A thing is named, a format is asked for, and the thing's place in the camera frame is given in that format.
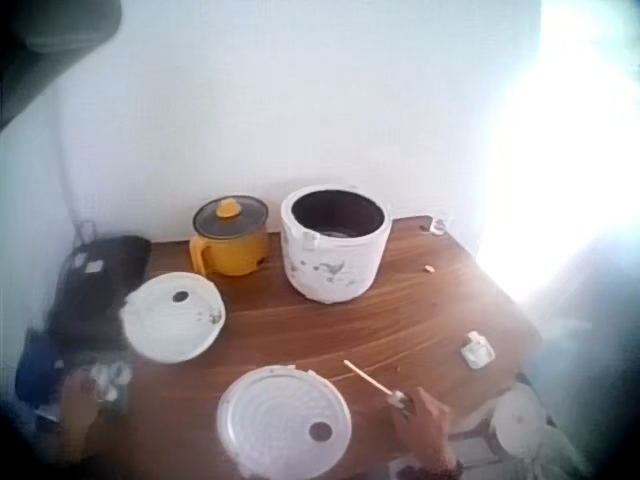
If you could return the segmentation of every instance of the white lid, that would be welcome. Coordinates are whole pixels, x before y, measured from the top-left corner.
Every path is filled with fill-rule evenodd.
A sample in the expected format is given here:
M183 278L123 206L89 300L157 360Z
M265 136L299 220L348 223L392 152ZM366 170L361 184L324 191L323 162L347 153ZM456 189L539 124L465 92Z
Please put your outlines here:
M313 372L271 366L253 370L225 392L218 435L245 476L312 478L342 457L351 415L340 392Z
M546 421L546 412L533 390L516 383L498 400L491 426L509 454L532 458L542 440Z
M131 346L161 363L183 362L204 352L220 333L225 316L215 285L186 272L149 280L129 294L120 311Z

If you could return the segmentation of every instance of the yellow pot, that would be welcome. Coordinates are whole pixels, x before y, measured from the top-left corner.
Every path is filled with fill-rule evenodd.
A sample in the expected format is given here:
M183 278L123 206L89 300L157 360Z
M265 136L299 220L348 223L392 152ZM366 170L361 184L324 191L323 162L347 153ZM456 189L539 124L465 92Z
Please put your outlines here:
M268 209L261 200L236 195L213 200L193 217L197 235L189 242L193 270L241 276L256 271L267 258Z

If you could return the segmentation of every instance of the white rice cooker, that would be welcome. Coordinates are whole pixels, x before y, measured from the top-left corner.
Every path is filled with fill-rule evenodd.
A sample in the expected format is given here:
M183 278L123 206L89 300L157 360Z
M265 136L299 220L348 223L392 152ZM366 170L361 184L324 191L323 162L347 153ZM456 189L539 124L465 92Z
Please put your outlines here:
M282 203L287 278L322 303L351 300L373 283L391 230L380 202L358 188L313 186Z

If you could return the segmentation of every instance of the wooden table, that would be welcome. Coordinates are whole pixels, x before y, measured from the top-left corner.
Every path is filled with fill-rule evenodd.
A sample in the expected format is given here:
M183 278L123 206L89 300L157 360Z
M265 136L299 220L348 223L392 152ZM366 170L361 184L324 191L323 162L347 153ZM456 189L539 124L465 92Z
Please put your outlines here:
M327 378L353 417L349 449L326 478L343 478L403 453L383 395L349 372L347 358L390 388L422 385L462 419L508 388L539 336L514 303L448 235L423 233L424 218L396 221L372 288L338 305L307 300L288 283L277 234L270 258L243 278L216 277L227 306L220 338L181 365L138 359L120 454L135 478L229 479L237 473L217 440L225 389L264 365ZM427 273L424 265L435 268ZM187 244L154 244L149 275L191 271ZM478 330L497 358L472 371L460 347Z

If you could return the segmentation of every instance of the person's hand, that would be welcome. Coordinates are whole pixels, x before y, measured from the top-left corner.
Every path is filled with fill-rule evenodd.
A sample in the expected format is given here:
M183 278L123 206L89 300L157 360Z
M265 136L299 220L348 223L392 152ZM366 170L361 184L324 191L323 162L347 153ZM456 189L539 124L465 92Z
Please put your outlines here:
M67 377L60 399L61 459L77 461L82 456L84 440L98 416L97 385L84 370Z
M391 409L400 440L427 471L454 469L456 457L448 441L449 407L420 387L406 392L406 395L413 401L415 412L412 415L407 417L401 410Z

